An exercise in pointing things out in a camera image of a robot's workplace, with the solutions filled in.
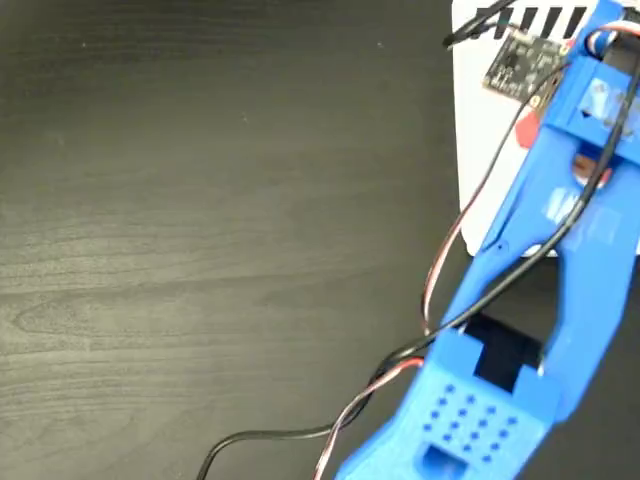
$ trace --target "hole pattern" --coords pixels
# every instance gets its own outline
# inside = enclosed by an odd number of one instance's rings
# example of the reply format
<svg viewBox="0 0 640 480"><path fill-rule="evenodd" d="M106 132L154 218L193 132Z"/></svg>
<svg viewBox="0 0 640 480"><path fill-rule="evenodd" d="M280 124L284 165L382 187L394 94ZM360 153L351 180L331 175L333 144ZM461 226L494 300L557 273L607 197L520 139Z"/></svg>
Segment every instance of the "hole pattern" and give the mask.
<svg viewBox="0 0 640 480"><path fill-rule="evenodd" d="M431 418L435 421L438 418L440 418L441 416L441 412L440 410L443 409L444 407L446 407L447 405L449 405L449 403L454 404L454 408L455 408L455 403L460 402L462 403L461 408L458 409L457 414L458 417L460 419L465 419L466 417L471 417L470 420L473 420L473 418L475 417L475 415L472 415L473 410L474 410L474 405L476 405L478 403L478 399L475 397L475 395L463 395L459 400L452 400L455 399L455 394L456 393L456 387L453 384L448 384L444 387L444 395L437 398L436 401L436 408L433 409L431 411ZM477 442L480 439L480 430L482 429L486 429L489 426L489 418L488 417L492 417L497 415L498 413L498 409L495 405L484 405L483 408L483 412L486 415L485 418L480 418L478 420L478 424L477 424L477 428L478 430L476 431L472 431L471 433L467 433L466 435L469 435L467 437L467 443L464 443L464 441L462 440L463 443L460 444L461 446L461 450L464 453L470 454L473 451L473 447L472 447L472 443ZM488 448L488 450L486 451L486 453L484 453L484 455L481 458L481 460L484 463L491 463L493 461L493 454L497 453L498 451L501 450L502 445L501 445L501 441L505 441L507 438L509 438L510 436L510 430L513 429L517 424L518 424L518 418L516 416L509 416L506 419L504 417L502 417L502 419L498 418L495 420L496 423L500 424L502 423L502 428L498 431L497 433L497 437L498 439L496 439L495 441L493 441L493 443L487 445L487 447L483 447L483 448ZM442 440L444 442L447 443L451 443L454 440L454 435L456 431L459 431L462 429L463 426L463 422L462 420L460 421L452 421L451 423L449 423L449 430L445 430L446 433L443 433L442 435ZM434 430L434 425L431 423L427 423L423 426L423 429L425 432L432 432ZM476 447L479 446L484 446L484 443L477 443Z"/></svg>

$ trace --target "rectangular opening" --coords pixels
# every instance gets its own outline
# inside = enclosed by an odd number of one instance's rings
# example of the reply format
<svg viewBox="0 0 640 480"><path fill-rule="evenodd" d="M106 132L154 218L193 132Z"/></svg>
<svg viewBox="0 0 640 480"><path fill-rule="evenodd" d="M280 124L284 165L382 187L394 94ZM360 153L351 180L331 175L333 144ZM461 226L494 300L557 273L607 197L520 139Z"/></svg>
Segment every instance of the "rectangular opening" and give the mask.
<svg viewBox="0 0 640 480"><path fill-rule="evenodd" d="M487 315L474 317L465 333L484 344L475 375L509 393L523 365L537 369L540 364L542 344L538 340Z"/></svg>
<svg viewBox="0 0 640 480"><path fill-rule="evenodd" d="M431 445L422 458L421 470L425 479L461 480L469 465L435 445Z"/></svg>

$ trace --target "blue plastic gripper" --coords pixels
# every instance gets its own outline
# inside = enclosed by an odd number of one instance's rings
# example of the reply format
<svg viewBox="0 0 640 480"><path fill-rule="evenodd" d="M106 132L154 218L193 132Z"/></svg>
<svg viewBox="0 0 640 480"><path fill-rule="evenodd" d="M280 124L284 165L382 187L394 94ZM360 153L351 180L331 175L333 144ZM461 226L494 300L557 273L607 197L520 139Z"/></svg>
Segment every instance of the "blue plastic gripper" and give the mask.
<svg viewBox="0 0 640 480"><path fill-rule="evenodd" d="M622 18L601 0L483 245L445 315L455 318L530 247L554 233L580 195L577 154L597 158L630 78L588 56L585 35ZM556 328L540 369L523 366L512 392L474 375L483 344L441 334L394 417L337 480L511 480L555 423L580 403L622 318L640 238L640 102L611 163L613 174L558 244Z"/></svg>

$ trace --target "robotic arm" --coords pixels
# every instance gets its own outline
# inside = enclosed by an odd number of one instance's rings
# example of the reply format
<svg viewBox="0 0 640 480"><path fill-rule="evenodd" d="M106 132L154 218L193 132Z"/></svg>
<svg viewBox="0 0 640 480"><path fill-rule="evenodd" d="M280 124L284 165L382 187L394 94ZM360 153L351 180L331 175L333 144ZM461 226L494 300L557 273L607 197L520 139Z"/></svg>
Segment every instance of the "robotic arm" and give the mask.
<svg viewBox="0 0 640 480"><path fill-rule="evenodd" d="M599 2L445 328L395 416L337 480L510 480L578 407L624 313L640 238L640 43L620 33L613 43L603 35L598 46L593 33L627 31L620 25L638 17ZM612 49L618 54L605 55ZM579 155L600 158L584 189L572 171ZM606 169L612 174L602 185ZM546 344L472 307L541 244L535 255L555 249L561 266L557 323ZM456 321L465 314L467 321Z"/></svg>

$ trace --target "wood grain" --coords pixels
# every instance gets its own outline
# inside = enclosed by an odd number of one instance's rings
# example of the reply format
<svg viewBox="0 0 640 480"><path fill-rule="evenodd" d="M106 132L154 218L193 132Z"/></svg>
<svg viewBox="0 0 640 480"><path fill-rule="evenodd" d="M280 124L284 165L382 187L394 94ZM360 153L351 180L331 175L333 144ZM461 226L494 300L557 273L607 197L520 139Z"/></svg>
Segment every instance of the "wood grain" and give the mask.
<svg viewBox="0 0 640 480"><path fill-rule="evenodd" d="M457 209L445 4L0 10L0 479L193 478L222 435L333 418L418 332ZM459 248L436 309L466 262ZM553 270L495 311L547 332ZM602 478L615 457L635 478L623 328L586 413L524 477ZM307 478L319 447L238 446L211 478Z"/></svg>

